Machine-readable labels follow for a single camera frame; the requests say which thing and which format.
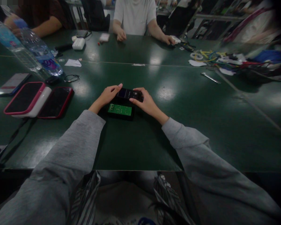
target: bottle cap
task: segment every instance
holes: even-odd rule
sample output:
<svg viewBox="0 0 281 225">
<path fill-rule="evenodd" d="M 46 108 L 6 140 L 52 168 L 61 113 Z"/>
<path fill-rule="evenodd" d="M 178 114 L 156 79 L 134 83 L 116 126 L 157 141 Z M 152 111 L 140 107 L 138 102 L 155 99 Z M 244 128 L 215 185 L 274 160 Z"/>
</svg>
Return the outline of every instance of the bottle cap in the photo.
<svg viewBox="0 0 281 225">
<path fill-rule="evenodd" d="M 28 27 L 27 23 L 23 19 L 16 19 L 14 20 L 14 23 L 20 29 Z"/>
</svg>

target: water bottle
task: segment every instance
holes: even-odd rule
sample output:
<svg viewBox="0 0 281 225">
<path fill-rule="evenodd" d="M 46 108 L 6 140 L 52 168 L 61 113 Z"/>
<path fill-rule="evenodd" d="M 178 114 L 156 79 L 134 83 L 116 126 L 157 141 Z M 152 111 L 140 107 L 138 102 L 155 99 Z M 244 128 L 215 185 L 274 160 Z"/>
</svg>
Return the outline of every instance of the water bottle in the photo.
<svg viewBox="0 0 281 225">
<path fill-rule="evenodd" d="M 49 74 L 54 76 L 61 75 L 63 73 L 62 67 L 54 58 L 45 42 L 28 28 L 28 25 L 24 20 L 17 19 L 14 20 L 14 22 L 17 27 L 21 29 L 22 44 L 35 56 Z"/>
<path fill-rule="evenodd" d="M 16 36 L 0 21 L 0 42 L 9 49 L 29 70 L 39 71 L 42 66 L 21 44 Z"/>
</svg>

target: gray sleeve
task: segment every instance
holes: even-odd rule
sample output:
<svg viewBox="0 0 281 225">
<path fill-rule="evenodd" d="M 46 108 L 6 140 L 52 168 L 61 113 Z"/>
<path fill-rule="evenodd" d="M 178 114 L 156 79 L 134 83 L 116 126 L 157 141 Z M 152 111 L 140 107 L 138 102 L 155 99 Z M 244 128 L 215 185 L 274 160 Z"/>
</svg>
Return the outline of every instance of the gray sleeve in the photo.
<svg viewBox="0 0 281 225">
<path fill-rule="evenodd" d="M 162 127 L 213 224 L 276 224 L 281 209 L 261 187 L 215 154 L 209 139 L 170 118 Z"/>
<path fill-rule="evenodd" d="M 84 110 L 0 210 L 0 224 L 65 224 L 71 193 L 93 168 L 104 124 Z"/>
</svg>

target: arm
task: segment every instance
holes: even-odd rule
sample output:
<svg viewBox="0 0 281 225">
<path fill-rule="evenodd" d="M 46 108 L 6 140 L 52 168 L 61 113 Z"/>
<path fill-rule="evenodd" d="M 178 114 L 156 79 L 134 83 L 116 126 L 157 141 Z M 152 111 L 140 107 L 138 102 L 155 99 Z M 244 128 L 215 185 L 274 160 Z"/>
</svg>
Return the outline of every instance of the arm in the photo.
<svg viewBox="0 0 281 225">
<path fill-rule="evenodd" d="M 113 20 L 113 32 L 117 35 L 117 41 L 124 41 L 127 39 L 125 31 L 121 28 L 121 22 L 117 19 Z"/>
<path fill-rule="evenodd" d="M 0 210 L 0 224 L 65 224 L 69 198 L 91 172 L 105 121 L 97 113 L 119 86 L 107 87 L 40 161 L 16 196 Z"/>
<path fill-rule="evenodd" d="M 33 28 L 32 31 L 42 38 L 58 31 L 60 28 L 62 28 L 61 22 L 56 17 L 50 16 L 49 20 L 43 22 L 38 27 Z"/>
<path fill-rule="evenodd" d="M 150 34 L 153 37 L 155 37 L 157 40 L 167 43 L 168 45 L 175 44 L 175 41 L 171 36 L 165 35 L 162 32 L 162 30 L 160 29 L 160 27 L 157 24 L 156 19 L 153 19 L 148 23 L 148 28 L 149 28 Z"/>
<path fill-rule="evenodd" d="M 182 162 L 189 180 L 198 187 L 212 221 L 222 224 L 276 224 L 281 209 L 259 186 L 215 154 L 209 139 L 194 128 L 166 116 L 144 88 L 141 103 L 131 102 L 157 119 Z"/>
<path fill-rule="evenodd" d="M 122 0 L 117 0 L 112 25 L 113 32 L 117 35 L 117 41 L 124 41 L 127 39 L 125 31 L 121 28 L 123 17 L 124 11 Z"/>
</svg>

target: hand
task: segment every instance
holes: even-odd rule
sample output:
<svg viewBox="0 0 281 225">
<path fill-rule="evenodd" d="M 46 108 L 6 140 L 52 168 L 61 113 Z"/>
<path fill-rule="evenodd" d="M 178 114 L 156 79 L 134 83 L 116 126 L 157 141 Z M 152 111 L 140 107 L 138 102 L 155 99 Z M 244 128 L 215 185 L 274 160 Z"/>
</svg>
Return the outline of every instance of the hand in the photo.
<svg viewBox="0 0 281 225">
<path fill-rule="evenodd" d="M 118 37 L 117 37 L 117 41 L 124 41 L 126 40 L 127 37 L 126 37 L 126 33 L 123 29 L 121 29 L 119 32 L 118 32 Z"/>
<path fill-rule="evenodd" d="M 91 105 L 88 110 L 94 112 L 95 114 L 98 114 L 100 109 L 108 104 L 121 90 L 122 87 L 123 84 L 119 84 L 105 88 L 100 97 Z"/>
<path fill-rule="evenodd" d="M 133 90 L 141 91 L 144 96 L 144 101 L 139 102 L 134 98 L 130 98 L 129 101 L 137 105 L 139 108 L 141 108 L 144 112 L 148 113 L 150 116 L 154 117 L 161 125 L 164 125 L 168 121 L 169 117 L 157 107 L 157 105 L 153 101 L 148 91 L 143 87 L 135 88 Z"/>
<path fill-rule="evenodd" d="M 12 33 L 17 37 L 17 38 L 22 38 L 22 33 L 21 33 L 21 29 L 17 28 L 17 29 L 13 29 Z"/>
<path fill-rule="evenodd" d="M 163 41 L 167 45 L 169 45 L 169 44 L 174 45 L 175 44 L 174 39 L 171 36 L 168 36 L 168 35 L 163 35 L 162 38 L 161 38 L 161 41 Z"/>
</svg>

